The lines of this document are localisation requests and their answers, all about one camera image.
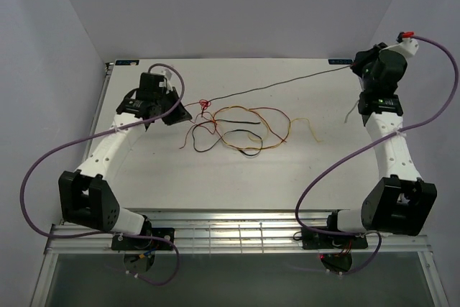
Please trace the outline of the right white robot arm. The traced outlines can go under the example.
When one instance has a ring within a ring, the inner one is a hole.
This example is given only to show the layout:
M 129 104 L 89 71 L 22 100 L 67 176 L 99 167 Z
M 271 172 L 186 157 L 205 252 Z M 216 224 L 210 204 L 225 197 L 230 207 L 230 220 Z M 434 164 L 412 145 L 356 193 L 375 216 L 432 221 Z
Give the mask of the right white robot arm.
M 359 76 L 362 92 L 358 112 L 375 142 L 379 180 L 361 206 L 336 210 L 329 217 L 324 237 L 332 247 L 342 247 L 351 233 L 370 231 L 416 236 L 428 218 L 437 190 L 425 182 L 410 156 L 403 127 L 403 108 L 397 84 L 418 42 L 404 38 L 387 46 L 375 45 L 355 56 L 353 73 Z

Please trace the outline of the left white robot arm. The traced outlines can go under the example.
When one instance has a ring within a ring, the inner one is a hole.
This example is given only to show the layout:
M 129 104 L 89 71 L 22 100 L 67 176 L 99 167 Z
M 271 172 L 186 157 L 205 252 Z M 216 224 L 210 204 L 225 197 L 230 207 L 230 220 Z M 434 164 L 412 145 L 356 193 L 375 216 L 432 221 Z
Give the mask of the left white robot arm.
M 127 234 L 137 249 L 151 244 L 152 231 L 146 217 L 121 207 L 110 184 L 151 123 L 160 119 L 171 126 L 191 120 L 170 82 L 173 74 L 175 70 L 169 67 L 160 73 L 143 72 L 138 87 L 117 106 L 109 134 L 73 172 L 61 174 L 58 188 L 64 221 L 96 231 Z

